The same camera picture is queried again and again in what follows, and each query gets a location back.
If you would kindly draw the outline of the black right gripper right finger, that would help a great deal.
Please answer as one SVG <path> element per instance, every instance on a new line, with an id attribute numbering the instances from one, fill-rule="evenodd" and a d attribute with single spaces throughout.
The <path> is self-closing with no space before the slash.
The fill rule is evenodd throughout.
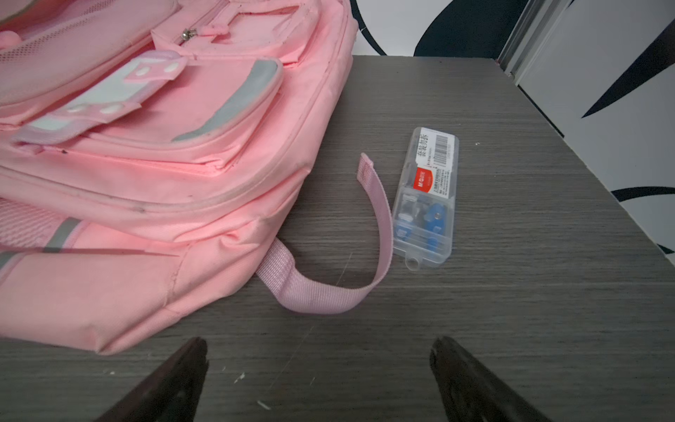
<path id="1" fill-rule="evenodd" d="M 549 420 L 450 337 L 434 341 L 429 362 L 450 421 Z"/>

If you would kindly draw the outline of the pink student backpack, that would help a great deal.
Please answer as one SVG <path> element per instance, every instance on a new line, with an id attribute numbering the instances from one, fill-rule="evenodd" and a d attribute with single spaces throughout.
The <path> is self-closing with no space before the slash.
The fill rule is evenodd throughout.
<path id="1" fill-rule="evenodd" d="M 118 353 L 252 276 L 362 302 L 277 237 L 357 29 L 347 1 L 4 1 L 2 336 Z"/>

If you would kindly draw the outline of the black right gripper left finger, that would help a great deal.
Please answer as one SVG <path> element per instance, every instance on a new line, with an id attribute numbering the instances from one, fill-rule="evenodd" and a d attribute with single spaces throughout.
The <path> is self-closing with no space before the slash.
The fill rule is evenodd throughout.
<path id="1" fill-rule="evenodd" d="M 208 367 L 207 341 L 192 338 L 97 420 L 192 422 Z"/>

